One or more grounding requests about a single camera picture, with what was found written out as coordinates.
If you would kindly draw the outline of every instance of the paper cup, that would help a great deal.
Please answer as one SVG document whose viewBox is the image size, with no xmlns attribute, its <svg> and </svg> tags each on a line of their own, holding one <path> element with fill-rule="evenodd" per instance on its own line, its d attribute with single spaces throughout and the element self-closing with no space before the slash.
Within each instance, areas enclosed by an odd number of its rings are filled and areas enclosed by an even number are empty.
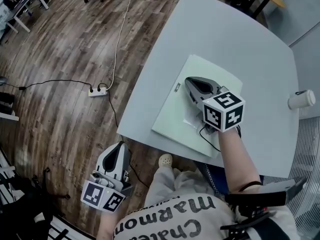
<svg viewBox="0 0 320 240">
<path fill-rule="evenodd" d="M 291 110 L 313 106 L 315 103 L 316 97 L 312 90 L 298 91 L 288 99 L 288 106 Z"/>
</svg>

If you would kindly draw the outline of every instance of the white shoe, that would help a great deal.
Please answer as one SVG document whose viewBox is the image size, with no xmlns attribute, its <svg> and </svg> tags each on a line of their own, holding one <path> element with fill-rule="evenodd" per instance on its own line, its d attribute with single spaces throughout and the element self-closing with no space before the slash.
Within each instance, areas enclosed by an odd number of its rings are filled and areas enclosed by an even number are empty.
<svg viewBox="0 0 320 240">
<path fill-rule="evenodd" d="M 172 166 L 172 155 L 166 153 L 159 157 L 159 167 Z"/>
</svg>

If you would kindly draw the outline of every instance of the power strip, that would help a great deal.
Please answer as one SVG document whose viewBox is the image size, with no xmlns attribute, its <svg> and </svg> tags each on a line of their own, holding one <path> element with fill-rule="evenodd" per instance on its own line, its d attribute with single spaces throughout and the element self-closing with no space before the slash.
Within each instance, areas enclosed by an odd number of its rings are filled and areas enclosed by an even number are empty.
<svg viewBox="0 0 320 240">
<path fill-rule="evenodd" d="M 93 97 L 98 97 L 98 96 L 105 96 L 107 95 L 107 88 L 106 87 L 101 87 L 100 91 L 98 91 L 97 88 L 93 89 L 93 92 L 90 92 L 90 89 L 88 91 L 89 93 L 89 97 L 93 98 Z"/>
</svg>

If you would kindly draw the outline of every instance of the floor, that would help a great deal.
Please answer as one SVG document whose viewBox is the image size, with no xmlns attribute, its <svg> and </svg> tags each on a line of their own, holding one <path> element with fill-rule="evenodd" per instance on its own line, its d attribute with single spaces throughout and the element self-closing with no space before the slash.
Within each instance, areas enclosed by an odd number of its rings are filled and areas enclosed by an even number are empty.
<svg viewBox="0 0 320 240">
<path fill-rule="evenodd" d="M 178 1 L 131 0 L 110 94 L 118 121 Z M 100 82 L 109 84 L 127 4 L 128 0 L 51 0 L 45 11 L 35 1 L 31 5 L 33 17 L 21 17 L 31 33 L 15 24 L 19 33 L 10 30 L 1 40 L 0 76 L 6 76 L 15 86 L 49 79 L 79 80 L 95 87 Z M 69 222 L 95 235 L 100 213 L 81 203 L 80 195 L 98 156 L 120 140 L 108 98 L 89 98 L 88 87 L 74 82 L 50 82 L 25 91 L 2 86 L 0 91 L 15 95 L 13 109 L 20 117 L 19 122 L 0 120 L 0 143 L 11 163 L 28 178 L 40 176 L 44 168 L 50 167 L 50 192 L 71 196 L 59 202 L 62 212 Z M 163 152 L 125 141 L 132 150 L 132 166 L 149 185 Z M 181 170 L 195 169 L 192 161 L 177 156 L 173 165 Z M 135 187 L 122 206 L 124 213 L 143 206 L 148 192 L 132 171 L 129 175 Z"/>
</svg>

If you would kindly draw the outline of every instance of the white table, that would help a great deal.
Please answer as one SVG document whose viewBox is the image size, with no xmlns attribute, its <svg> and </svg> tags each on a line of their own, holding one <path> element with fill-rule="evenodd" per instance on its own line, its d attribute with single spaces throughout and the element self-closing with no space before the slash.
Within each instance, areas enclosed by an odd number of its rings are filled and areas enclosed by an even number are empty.
<svg viewBox="0 0 320 240">
<path fill-rule="evenodd" d="M 30 0 L 23 0 L 22 2 L 20 2 L 11 12 L 12 12 L 12 16 L 9 17 L 5 23 L 16 33 L 18 33 L 18 31 L 8 22 L 12 19 L 15 19 L 15 21 L 21 26 L 24 28 L 25 31 L 27 31 L 28 33 L 31 32 L 31 30 L 18 18 L 18 13 L 24 8 L 26 7 L 27 10 L 31 13 L 29 7 L 27 6 L 27 3 L 29 2 Z M 49 7 L 48 5 L 46 4 L 46 2 L 44 0 L 40 0 L 40 2 L 43 4 L 43 7 L 48 10 Z"/>
<path fill-rule="evenodd" d="M 287 177 L 299 126 L 298 111 L 287 105 L 289 96 L 298 91 L 293 52 L 260 23 L 217 0 L 178 2 L 144 65 L 117 132 L 165 152 L 223 167 L 220 154 L 210 158 L 151 130 L 190 54 L 243 82 L 243 142 L 261 175 Z"/>
</svg>

